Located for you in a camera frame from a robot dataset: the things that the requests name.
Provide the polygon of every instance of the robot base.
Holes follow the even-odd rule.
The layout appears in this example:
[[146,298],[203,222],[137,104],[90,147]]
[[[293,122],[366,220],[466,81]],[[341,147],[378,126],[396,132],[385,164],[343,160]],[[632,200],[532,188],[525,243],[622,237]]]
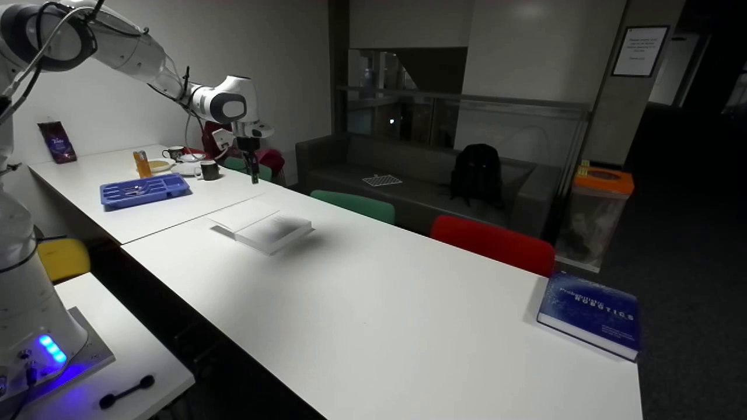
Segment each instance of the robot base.
[[15,393],[13,399],[3,402],[0,418],[13,413],[15,405],[24,402],[36,402],[36,399],[43,399],[59,390],[74,386],[80,381],[94,376],[95,371],[101,371],[102,367],[113,361],[112,350],[101,341],[101,336],[85,321],[85,318],[77,308],[70,308],[67,312],[89,333],[84,347],[73,356],[73,361],[67,363],[67,368],[59,377],[53,377],[40,386],[32,386],[24,393]]

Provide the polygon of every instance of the cup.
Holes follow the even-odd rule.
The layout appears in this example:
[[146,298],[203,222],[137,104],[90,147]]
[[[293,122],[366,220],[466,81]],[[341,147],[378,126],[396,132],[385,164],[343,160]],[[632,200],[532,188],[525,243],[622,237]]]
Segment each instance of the cup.
[[219,178],[219,165],[215,160],[203,160],[203,179],[217,179]]
[[168,147],[160,151],[160,157],[179,160],[183,157],[183,151],[187,151],[183,147]]

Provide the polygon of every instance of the gray couch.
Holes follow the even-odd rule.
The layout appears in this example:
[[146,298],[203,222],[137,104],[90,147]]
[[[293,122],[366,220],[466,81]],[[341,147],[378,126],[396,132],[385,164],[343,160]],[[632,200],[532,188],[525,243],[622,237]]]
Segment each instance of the gray couch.
[[[396,208],[396,223],[432,223],[438,215],[487,222],[542,235],[559,183],[559,171],[502,158],[504,208],[447,190],[455,151],[429,148],[396,139],[328,134],[297,144],[298,186],[339,188],[388,200]],[[373,172],[403,179],[396,186],[373,188],[361,182]]]

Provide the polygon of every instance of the bottle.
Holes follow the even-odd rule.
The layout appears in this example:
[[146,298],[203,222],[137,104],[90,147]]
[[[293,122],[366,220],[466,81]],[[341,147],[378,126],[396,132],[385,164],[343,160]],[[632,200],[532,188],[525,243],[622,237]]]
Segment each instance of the bottle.
[[134,158],[137,174],[140,178],[152,178],[152,171],[150,171],[150,164],[146,164],[146,154],[140,148],[140,151],[133,151],[133,158]]

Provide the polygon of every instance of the red chair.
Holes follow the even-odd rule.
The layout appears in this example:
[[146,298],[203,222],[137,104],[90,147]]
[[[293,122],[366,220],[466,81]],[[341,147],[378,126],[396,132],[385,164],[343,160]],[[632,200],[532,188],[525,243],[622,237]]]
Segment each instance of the red chair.
[[532,235],[458,216],[438,216],[429,235],[538,274],[555,272],[555,249]]

